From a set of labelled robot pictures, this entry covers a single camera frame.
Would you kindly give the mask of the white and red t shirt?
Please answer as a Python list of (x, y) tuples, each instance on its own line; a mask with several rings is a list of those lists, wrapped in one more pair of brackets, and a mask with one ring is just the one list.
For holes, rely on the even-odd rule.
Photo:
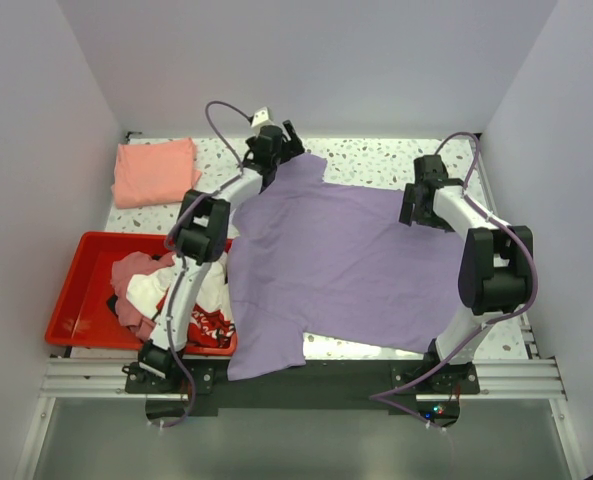
[[(149, 339), (163, 313), (172, 282), (174, 254), (162, 257), (143, 252), (127, 255), (112, 266), (115, 313), (120, 325), (141, 341)], [(222, 351), (232, 345), (235, 325), (227, 284), (227, 255), (212, 263), (197, 295), (188, 326), (188, 349)]]

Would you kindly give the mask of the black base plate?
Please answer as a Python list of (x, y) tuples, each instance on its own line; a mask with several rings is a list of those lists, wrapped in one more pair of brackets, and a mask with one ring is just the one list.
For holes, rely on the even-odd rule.
[(195, 400), (184, 403), (191, 385), (180, 370), (165, 380), (132, 362), (122, 367), (128, 394), (159, 395), (146, 401), (150, 420), (179, 417), (186, 405), (195, 416), (216, 416), (221, 409), (373, 410), (382, 405), (369, 397), (405, 385), (430, 369), (423, 360), (347, 360), (307, 362), (248, 380), (227, 379), (229, 362), (187, 360), (194, 378)]

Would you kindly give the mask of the aluminium frame rail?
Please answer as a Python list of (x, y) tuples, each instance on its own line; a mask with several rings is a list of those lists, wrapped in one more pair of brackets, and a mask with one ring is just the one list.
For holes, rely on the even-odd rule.
[(83, 399), (125, 396), (127, 375), (122, 369), (130, 363), (131, 359), (49, 359), (39, 394)]

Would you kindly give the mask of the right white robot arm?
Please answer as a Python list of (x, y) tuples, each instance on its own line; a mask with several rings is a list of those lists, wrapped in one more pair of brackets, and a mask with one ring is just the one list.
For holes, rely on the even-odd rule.
[(445, 392), (463, 376), (492, 325), (521, 314), (534, 299), (533, 234), (512, 226), (465, 193), (438, 154), (414, 160), (414, 181), (405, 186), (399, 221), (454, 232), (464, 241), (457, 279), (461, 307), (432, 340), (420, 377), (411, 384)]

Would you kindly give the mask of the purple t shirt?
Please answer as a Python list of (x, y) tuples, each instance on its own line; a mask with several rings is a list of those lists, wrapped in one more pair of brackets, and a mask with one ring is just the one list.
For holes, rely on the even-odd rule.
[(422, 353), (460, 307), (460, 237), (403, 225), (401, 192), (327, 183), (326, 166), (281, 165), (233, 215), (232, 380), (303, 365), (309, 333)]

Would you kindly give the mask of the red plastic tray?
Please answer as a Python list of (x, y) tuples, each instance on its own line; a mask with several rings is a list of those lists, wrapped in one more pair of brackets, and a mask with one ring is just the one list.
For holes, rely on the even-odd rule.
[[(81, 238), (67, 278), (52, 314), (45, 339), (52, 345), (139, 350), (147, 341), (139, 340), (122, 327), (114, 311), (116, 296), (110, 284), (114, 262), (133, 252), (161, 257), (175, 253), (166, 249), (162, 235), (88, 232)], [(185, 347), (185, 354), (230, 356), (230, 348)]]

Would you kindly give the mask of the folded salmon pink t shirt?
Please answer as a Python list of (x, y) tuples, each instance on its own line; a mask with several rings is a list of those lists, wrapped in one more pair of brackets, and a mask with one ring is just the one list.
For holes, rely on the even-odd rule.
[(112, 194), (118, 209), (180, 202), (202, 172), (190, 138), (117, 148)]

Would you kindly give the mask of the dusty pink t shirt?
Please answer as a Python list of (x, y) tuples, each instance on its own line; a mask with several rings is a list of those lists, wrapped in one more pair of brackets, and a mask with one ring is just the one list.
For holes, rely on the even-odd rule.
[(154, 258), (143, 252), (130, 253), (112, 265), (118, 322), (141, 341), (149, 339), (156, 325), (154, 317), (169, 289), (173, 267), (173, 253)]

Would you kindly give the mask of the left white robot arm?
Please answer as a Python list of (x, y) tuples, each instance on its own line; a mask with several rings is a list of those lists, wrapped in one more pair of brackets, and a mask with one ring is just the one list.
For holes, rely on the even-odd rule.
[(156, 326), (138, 354), (138, 369), (161, 392), (172, 392), (182, 383), (180, 364), (192, 310), (211, 264), (224, 252), (231, 211), (262, 193), (281, 164), (305, 152), (289, 120), (264, 123), (246, 145), (237, 175), (213, 193), (192, 189), (185, 194), (172, 229), (174, 275)]

